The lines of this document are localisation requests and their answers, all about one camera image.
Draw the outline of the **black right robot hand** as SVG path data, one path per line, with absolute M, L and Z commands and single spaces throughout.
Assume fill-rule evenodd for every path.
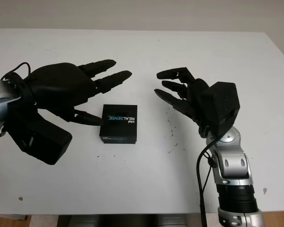
M 175 110 L 192 119 L 199 126 L 198 132 L 201 138 L 206 138 L 209 126 L 199 96 L 209 87 L 207 83 L 194 78 L 186 67 L 161 71 L 157 73 L 157 78 L 162 80 L 163 87 L 176 92 L 179 98 L 160 89 L 155 89 L 155 94 L 172 105 Z

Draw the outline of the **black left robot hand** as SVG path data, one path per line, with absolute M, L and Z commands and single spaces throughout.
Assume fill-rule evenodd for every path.
M 67 122 L 101 126 L 100 117 L 75 107 L 97 94 L 104 94 L 121 85 L 132 73 L 124 70 L 102 79 L 93 78 L 115 66 L 114 60 L 102 60 L 76 66 L 58 63 L 40 67 L 24 81 L 30 88 L 38 109 L 46 109 Z

